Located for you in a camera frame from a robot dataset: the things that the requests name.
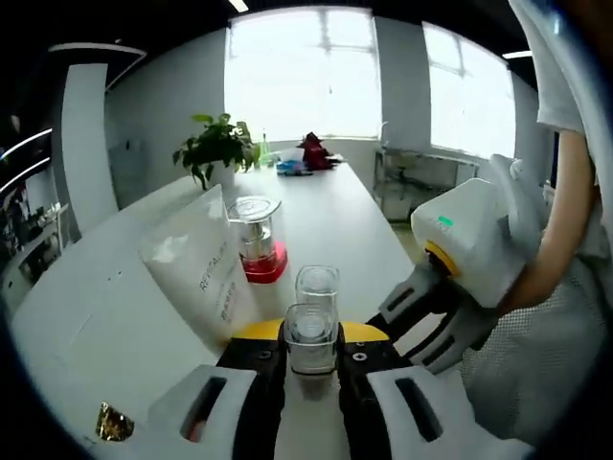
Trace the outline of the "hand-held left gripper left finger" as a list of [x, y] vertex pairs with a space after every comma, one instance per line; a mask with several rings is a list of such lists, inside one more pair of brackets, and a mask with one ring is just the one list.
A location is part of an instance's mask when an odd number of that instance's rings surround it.
[[199, 365], [148, 411], [146, 459], [272, 459], [284, 409], [283, 321], [236, 333], [215, 365]]

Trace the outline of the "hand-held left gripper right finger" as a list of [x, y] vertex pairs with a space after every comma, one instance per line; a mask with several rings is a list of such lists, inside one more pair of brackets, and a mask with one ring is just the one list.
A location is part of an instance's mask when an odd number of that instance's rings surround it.
[[527, 459], [528, 444], [475, 420], [460, 374], [404, 365], [387, 334], [344, 321], [337, 339], [339, 407], [353, 459]]

